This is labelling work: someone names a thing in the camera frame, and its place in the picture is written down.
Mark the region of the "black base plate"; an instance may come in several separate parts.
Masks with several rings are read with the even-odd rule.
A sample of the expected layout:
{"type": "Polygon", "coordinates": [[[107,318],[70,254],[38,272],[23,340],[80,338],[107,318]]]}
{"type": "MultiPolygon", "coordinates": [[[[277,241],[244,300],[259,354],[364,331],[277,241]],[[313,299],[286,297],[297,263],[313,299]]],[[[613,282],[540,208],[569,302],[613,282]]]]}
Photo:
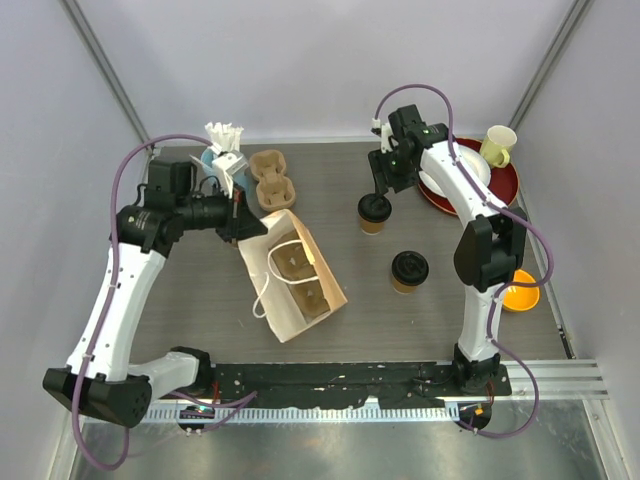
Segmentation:
{"type": "Polygon", "coordinates": [[[201,392],[224,403],[255,393],[251,408],[342,410],[360,408],[371,397],[383,409],[441,406],[446,397],[496,397],[512,393],[508,372],[500,366],[490,380],[463,386],[454,366],[437,362],[383,363],[218,363],[201,392]]]}

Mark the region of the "brown paper bag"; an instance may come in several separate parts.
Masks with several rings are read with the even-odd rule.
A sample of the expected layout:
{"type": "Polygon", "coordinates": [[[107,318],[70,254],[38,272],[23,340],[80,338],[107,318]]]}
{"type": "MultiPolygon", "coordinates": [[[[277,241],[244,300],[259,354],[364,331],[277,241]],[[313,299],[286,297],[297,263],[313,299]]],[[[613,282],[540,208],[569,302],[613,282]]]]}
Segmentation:
{"type": "Polygon", "coordinates": [[[285,343],[347,304],[310,230],[290,210],[261,220],[267,233],[238,243],[257,297],[252,314],[285,343]]]}

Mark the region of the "black coffee cup lid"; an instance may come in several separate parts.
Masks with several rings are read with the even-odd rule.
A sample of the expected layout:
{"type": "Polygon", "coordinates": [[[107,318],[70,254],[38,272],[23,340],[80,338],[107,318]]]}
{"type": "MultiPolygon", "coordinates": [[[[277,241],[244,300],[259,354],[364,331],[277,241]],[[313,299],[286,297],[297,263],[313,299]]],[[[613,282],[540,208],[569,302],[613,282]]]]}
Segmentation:
{"type": "Polygon", "coordinates": [[[426,258],[413,250],[399,252],[391,263],[392,277],[408,287],[417,287],[423,284],[428,278],[429,270],[426,258]]]}

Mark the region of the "orange bowl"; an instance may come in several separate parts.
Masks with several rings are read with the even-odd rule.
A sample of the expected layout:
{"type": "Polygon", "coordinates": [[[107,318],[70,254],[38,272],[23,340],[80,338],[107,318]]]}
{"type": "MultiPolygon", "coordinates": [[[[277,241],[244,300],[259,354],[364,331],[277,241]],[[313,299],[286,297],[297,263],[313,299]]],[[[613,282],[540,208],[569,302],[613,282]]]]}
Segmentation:
{"type": "MultiPolygon", "coordinates": [[[[514,273],[515,283],[534,284],[536,279],[523,269],[514,273]]],[[[510,312],[526,312],[537,306],[541,297],[538,286],[523,287],[512,285],[508,288],[504,300],[503,308],[510,312]]]]}

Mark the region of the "pale yellow mug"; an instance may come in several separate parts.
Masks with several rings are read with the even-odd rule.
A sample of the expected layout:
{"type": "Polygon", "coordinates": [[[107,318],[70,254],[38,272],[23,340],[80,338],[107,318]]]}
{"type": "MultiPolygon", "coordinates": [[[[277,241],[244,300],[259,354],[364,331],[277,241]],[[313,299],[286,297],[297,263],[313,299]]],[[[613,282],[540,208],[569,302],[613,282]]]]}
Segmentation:
{"type": "Polygon", "coordinates": [[[486,132],[480,155],[492,168],[506,168],[511,161],[511,150],[517,140],[517,134],[511,128],[494,125],[486,132]]]}

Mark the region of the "cardboard cup carrier stack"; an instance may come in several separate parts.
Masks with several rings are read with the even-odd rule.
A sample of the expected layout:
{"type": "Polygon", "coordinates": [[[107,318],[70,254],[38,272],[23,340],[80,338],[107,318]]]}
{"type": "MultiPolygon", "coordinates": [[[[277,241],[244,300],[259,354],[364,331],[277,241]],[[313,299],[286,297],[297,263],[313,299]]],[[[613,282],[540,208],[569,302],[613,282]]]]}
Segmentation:
{"type": "Polygon", "coordinates": [[[256,196],[260,207],[267,212],[289,209],[296,200],[296,191],[286,176],[287,164],[282,152],[264,150],[249,159],[249,168],[257,182],[256,196]]]}

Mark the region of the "brown paper cup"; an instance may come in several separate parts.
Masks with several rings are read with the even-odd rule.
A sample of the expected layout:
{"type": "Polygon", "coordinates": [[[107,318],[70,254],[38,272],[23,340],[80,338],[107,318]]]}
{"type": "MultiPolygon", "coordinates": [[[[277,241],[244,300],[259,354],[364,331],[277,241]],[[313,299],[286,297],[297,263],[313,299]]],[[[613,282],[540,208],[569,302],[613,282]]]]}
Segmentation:
{"type": "Polygon", "coordinates": [[[385,227],[385,220],[371,220],[369,218],[361,217],[359,219],[359,225],[363,233],[366,235],[377,235],[379,234],[385,227]]]}
{"type": "Polygon", "coordinates": [[[395,277],[392,278],[392,285],[394,290],[402,295],[411,294],[419,287],[419,285],[405,284],[399,281],[398,279],[396,279],[395,277]]]}

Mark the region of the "white paper plate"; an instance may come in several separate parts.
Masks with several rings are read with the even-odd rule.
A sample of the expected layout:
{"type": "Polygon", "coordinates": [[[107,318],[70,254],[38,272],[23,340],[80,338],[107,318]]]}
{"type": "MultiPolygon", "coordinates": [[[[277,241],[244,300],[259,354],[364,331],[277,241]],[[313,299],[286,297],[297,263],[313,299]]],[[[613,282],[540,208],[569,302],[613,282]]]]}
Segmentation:
{"type": "MultiPolygon", "coordinates": [[[[464,162],[467,167],[471,169],[476,177],[483,183],[484,186],[488,186],[491,180],[491,168],[486,160],[473,148],[459,144],[459,150],[464,158],[464,162]]],[[[424,171],[419,173],[421,183],[430,191],[443,198],[446,195],[442,192],[437,182],[424,171]]]]}

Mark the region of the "aluminium frame rail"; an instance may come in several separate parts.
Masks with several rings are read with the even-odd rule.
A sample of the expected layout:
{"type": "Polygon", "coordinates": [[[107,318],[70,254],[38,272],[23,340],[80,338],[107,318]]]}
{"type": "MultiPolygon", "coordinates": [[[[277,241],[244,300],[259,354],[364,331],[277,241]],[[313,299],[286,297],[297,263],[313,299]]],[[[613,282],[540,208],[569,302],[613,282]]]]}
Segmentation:
{"type": "Polygon", "coordinates": [[[383,410],[399,410],[608,395],[597,366],[577,360],[506,362],[488,377],[469,381],[456,366],[437,362],[212,364],[198,368],[194,384],[168,393],[175,398],[213,393],[226,408],[255,394],[253,408],[326,411],[359,409],[369,398],[383,410]]]}

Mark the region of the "light blue straw holder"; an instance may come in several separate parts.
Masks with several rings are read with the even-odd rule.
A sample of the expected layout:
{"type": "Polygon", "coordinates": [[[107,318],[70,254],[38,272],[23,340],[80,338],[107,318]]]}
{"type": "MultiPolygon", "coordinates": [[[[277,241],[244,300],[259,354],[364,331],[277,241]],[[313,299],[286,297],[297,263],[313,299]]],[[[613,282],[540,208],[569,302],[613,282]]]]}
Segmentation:
{"type": "Polygon", "coordinates": [[[218,178],[214,175],[214,171],[212,169],[212,161],[217,157],[214,152],[207,148],[200,157],[200,162],[202,163],[202,169],[205,173],[205,176],[209,178],[210,183],[213,186],[217,186],[221,189],[220,182],[218,178]]]}

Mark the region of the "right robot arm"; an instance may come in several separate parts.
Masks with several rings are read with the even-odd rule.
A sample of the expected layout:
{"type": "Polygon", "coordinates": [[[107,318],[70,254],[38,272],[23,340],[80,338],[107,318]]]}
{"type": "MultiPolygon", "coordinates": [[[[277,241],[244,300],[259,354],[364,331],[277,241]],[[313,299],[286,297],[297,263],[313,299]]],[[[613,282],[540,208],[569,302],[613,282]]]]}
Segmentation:
{"type": "Polygon", "coordinates": [[[494,380],[501,355],[496,345],[500,310],[508,283],[524,260],[527,216],[492,197],[466,165],[460,146],[444,124],[426,124],[414,105],[375,118],[380,139],[368,156],[375,192],[399,193],[429,175],[454,208],[463,232],[454,252],[454,268],[465,286],[464,320],[454,346],[451,380],[472,395],[494,380]]]}

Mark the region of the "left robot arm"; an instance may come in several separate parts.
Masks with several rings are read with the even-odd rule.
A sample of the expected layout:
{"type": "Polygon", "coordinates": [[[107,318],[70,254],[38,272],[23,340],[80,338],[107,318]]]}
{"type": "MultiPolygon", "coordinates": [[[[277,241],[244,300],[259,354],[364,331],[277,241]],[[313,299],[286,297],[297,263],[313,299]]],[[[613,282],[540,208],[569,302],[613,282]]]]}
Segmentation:
{"type": "Polygon", "coordinates": [[[210,355],[174,347],[154,361],[133,365],[135,332],[151,287],[175,243],[187,231],[212,229],[226,243],[266,234],[251,212],[243,185],[215,173],[211,194],[196,182],[189,161],[158,158],[132,205],[116,215],[107,268],[81,338],[62,368],[50,368],[43,388],[68,410],[133,428],[149,405],[176,390],[193,399],[213,385],[210,355]]]}

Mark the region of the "single cardboard cup carrier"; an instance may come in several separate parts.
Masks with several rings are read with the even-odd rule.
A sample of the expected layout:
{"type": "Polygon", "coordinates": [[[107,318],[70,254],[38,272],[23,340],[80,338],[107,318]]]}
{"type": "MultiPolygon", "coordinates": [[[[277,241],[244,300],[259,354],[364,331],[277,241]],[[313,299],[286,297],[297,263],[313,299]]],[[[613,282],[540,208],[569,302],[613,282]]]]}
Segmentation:
{"type": "Polygon", "coordinates": [[[306,322],[309,323],[327,313],[329,304],[302,242],[299,239],[287,239],[274,248],[271,264],[277,274],[285,280],[306,322]]]}

